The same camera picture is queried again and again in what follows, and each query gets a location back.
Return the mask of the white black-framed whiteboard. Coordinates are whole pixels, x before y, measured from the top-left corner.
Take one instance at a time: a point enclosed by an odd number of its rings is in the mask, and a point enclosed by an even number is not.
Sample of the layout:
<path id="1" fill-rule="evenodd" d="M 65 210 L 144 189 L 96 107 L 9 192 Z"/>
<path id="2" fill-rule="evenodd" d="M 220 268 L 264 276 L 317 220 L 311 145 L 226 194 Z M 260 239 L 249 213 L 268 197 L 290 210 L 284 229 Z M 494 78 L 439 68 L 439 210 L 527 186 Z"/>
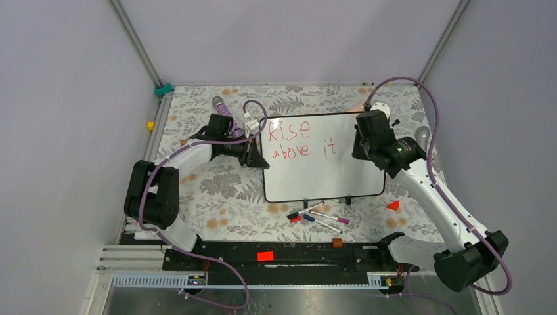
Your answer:
<path id="1" fill-rule="evenodd" d="M 380 195 L 386 174 L 352 156 L 356 113 L 270 117 L 260 134 L 269 203 Z"/>

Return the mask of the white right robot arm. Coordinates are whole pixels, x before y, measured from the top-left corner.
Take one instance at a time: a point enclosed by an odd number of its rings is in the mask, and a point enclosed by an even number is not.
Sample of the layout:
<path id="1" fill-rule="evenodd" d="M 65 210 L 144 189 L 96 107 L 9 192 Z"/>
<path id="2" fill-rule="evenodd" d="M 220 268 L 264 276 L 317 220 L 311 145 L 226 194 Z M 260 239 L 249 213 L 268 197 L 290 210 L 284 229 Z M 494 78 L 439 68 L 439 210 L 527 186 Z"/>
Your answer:
<path id="1" fill-rule="evenodd" d="M 470 287 L 502 265 L 509 240 L 476 220 L 437 179 L 425 151 L 411 137 L 396 138 L 381 110 L 356 117 L 353 157 L 371 161 L 410 193 L 433 222 L 443 241 L 420 241 L 394 232 L 378 244 L 376 260 L 385 270 L 401 263 L 433 270 L 454 292 Z"/>

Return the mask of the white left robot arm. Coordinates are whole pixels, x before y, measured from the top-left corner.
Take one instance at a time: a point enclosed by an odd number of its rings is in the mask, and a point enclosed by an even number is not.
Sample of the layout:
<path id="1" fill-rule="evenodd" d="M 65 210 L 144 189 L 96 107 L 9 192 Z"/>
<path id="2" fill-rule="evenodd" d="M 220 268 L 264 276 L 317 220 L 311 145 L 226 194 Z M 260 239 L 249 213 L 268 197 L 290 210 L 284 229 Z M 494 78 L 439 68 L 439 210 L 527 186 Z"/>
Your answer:
<path id="1" fill-rule="evenodd" d="M 179 262 L 189 270 L 202 265 L 204 253 L 195 246 L 198 235 L 179 218 L 181 177 L 218 156 L 237 158 L 243 167 L 269 168 L 256 143 L 267 120 L 244 116 L 249 120 L 244 136 L 232 136 L 231 117 L 212 114 L 209 123 L 176 152 L 156 161 L 140 160 L 133 166 L 123 206 L 125 215 L 135 219 L 141 229 L 159 234 L 170 247 L 180 250 Z"/>

